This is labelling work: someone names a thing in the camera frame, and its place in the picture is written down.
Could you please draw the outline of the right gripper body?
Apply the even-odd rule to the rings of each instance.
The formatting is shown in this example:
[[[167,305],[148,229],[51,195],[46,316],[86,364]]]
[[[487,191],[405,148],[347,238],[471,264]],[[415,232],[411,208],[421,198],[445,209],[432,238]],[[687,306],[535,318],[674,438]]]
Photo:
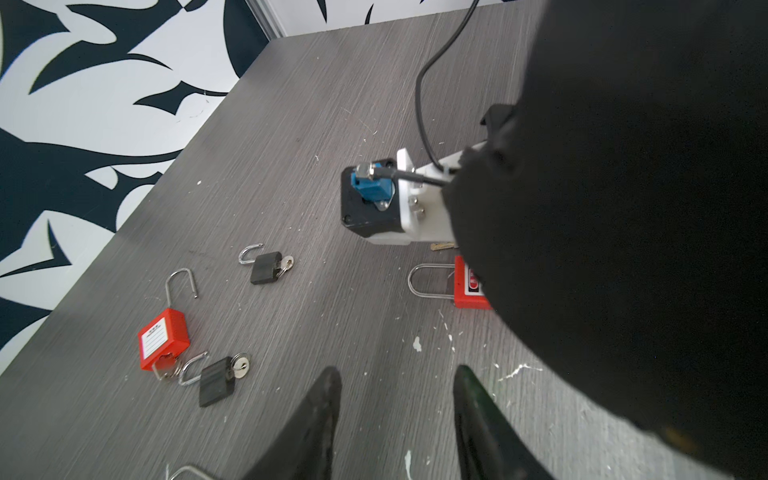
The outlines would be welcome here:
[[[340,177],[341,223],[377,245],[453,242],[441,188],[423,182],[367,179],[362,165],[345,168]]]

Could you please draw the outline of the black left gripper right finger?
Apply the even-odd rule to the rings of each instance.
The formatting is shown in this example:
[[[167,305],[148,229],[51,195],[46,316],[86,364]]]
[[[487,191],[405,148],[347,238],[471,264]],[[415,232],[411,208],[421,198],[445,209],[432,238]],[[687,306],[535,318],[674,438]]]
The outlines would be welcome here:
[[[463,479],[553,479],[466,365],[455,372],[453,398]]]

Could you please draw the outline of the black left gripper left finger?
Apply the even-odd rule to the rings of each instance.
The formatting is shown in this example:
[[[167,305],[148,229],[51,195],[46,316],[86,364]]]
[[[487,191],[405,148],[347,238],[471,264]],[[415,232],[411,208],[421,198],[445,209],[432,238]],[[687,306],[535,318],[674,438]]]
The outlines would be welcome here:
[[[339,370],[326,367],[246,479],[330,479],[341,407]]]

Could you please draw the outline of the red padlock long shackle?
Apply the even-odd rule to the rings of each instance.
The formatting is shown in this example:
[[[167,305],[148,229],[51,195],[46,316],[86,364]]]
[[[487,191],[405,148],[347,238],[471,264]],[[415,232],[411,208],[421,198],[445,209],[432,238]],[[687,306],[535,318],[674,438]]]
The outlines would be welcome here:
[[[416,289],[413,278],[422,270],[450,270],[449,279],[452,281],[451,293],[430,293]],[[421,263],[411,268],[407,275],[407,286],[410,292],[418,298],[434,300],[450,300],[458,309],[491,310],[488,299],[484,295],[479,278],[469,268],[461,256],[455,256],[452,263]]]

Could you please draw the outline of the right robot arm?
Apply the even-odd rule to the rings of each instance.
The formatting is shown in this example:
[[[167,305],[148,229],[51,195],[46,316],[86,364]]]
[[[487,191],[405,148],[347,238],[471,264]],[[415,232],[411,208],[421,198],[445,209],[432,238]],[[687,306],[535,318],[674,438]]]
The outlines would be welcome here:
[[[767,5],[550,1],[520,96],[425,206],[508,328],[669,448],[767,475]]]

